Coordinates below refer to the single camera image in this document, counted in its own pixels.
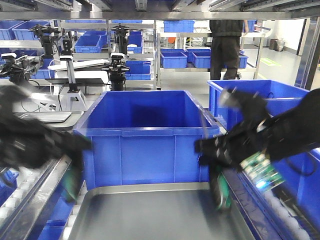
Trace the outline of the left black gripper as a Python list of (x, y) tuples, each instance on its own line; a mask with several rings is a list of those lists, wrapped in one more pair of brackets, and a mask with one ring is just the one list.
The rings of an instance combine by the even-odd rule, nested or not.
[(80, 168), (83, 151), (92, 143), (82, 135), (59, 131), (37, 118), (21, 119), (13, 104), (24, 98), (20, 87), (0, 89), (0, 166), (39, 169), (52, 159), (68, 156)]

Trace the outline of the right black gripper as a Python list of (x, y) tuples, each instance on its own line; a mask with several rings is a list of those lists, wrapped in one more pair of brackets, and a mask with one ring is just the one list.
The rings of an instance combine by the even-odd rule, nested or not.
[(221, 167), (241, 172), (241, 162), (256, 153), (264, 154), (270, 161), (277, 161), (271, 152), (267, 131), (271, 120), (265, 119), (257, 124), (239, 123), (225, 134), (194, 141), (194, 152), (199, 154), (198, 164), (210, 169)]

